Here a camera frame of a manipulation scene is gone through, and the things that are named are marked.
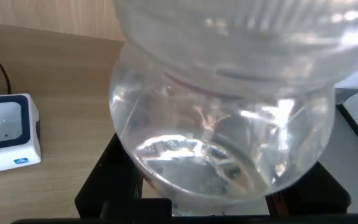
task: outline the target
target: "wooden surface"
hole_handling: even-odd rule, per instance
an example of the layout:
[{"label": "wooden surface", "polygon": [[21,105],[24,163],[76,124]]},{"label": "wooden surface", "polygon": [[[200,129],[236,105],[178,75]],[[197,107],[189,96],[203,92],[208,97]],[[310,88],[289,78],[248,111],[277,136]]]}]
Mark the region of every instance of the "wooden surface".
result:
[{"label": "wooden surface", "polygon": [[[77,217],[74,198],[114,130],[109,77],[122,42],[0,26],[0,61],[14,93],[40,111],[40,164],[0,172],[0,223]],[[0,71],[0,94],[6,87]],[[144,196],[155,197],[144,185]]]},{"label": "wooden surface", "polygon": [[0,24],[124,40],[112,0],[0,0]]}]

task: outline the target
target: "plastic bottle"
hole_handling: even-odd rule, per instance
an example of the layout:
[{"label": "plastic bottle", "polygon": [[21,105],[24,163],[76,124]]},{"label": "plastic bottle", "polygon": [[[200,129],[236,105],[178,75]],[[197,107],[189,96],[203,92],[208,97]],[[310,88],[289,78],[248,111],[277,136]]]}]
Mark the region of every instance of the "plastic bottle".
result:
[{"label": "plastic bottle", "polygon": [[117,134],[182,214],[281,190],[318,160],[358,68],[358,0],[117,0]]}]

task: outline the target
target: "black holder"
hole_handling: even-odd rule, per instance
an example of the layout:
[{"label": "black holder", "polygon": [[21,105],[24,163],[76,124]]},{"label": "black holder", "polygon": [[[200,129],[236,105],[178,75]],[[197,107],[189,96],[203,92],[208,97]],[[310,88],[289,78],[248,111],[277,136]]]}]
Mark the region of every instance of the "black holder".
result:
[{"label": "black holder", "polygon": [[270,215],[173,217],[166,198],[141,198],[142,174],[115,134],[75,198],[81,219],[14,223],[358,223],[349,193],[318,162],[296,184],[266,196]]}]

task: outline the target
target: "wooden table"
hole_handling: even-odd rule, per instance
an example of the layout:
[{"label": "wooden table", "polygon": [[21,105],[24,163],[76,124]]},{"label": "wooden table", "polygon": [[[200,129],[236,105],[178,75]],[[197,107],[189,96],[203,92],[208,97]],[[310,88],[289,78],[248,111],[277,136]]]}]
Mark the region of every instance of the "wooden table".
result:
[{"label": "wooden table", "polygon": [[[0,172],[0,223],[78,217],[74,198],[114,134],[109,78],[123,42],[0,25],[13,93],[40,111],[40,164]],[[0,71],[0,95],[6,86]],[[144,197],[156,197],[144,185]]]}]

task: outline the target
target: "blue button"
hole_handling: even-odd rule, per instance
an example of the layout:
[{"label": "blue button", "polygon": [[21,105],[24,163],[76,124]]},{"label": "blue button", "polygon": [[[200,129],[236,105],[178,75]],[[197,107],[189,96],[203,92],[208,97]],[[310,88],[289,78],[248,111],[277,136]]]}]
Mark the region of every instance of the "blue button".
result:
[{"label": "blue button", "polygon": [[29,159],[28,158],[15,159],[14,162],[16,164],[23,164],[23,163],[29,162]]}]

